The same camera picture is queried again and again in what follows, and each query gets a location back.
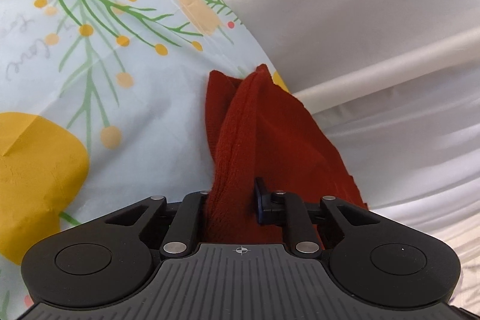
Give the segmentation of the red knit sweater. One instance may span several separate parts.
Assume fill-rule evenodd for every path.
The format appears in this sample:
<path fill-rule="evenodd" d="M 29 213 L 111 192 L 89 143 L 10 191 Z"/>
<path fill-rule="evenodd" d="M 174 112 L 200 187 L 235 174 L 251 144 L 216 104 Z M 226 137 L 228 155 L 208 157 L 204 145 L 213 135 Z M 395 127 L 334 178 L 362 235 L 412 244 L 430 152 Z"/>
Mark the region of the red knit sweater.
<path fill-rule="evenodd" d="M 268 71 L 260 65 L 246 79 L 210 73 L 205 123 L 215 175 L 205 205 L 209 242 L 281 242 L 279 227 L 257 222 L 257 178 L 269 191 L 296 193 L 306 202 L 332 195 L 367 206 L 340 153 Z"/>

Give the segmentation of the floral bed sheet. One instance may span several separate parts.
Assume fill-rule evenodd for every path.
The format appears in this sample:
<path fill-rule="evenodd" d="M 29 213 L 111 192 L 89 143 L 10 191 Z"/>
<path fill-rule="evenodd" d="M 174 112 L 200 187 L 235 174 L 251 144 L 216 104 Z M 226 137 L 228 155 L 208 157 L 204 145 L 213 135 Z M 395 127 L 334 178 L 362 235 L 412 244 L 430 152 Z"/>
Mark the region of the floral bed sheet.
<path fill-rule="evenodd" d="M 269 58 L 224 0 L 1 0 L 1 317 L 49 235 L 212 185 L 208 76 Z"/>

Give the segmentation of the white curtain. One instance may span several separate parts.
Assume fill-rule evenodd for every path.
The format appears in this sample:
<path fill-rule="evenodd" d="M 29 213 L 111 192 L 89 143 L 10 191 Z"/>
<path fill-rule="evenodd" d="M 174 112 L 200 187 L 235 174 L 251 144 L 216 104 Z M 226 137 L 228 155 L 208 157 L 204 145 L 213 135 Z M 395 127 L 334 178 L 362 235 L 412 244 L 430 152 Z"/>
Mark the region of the white curtain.
<path fill-rule="evenodd" d="M 224 0 L 364 201 L 439 237 L 479 311 L 479 0 Z"/>

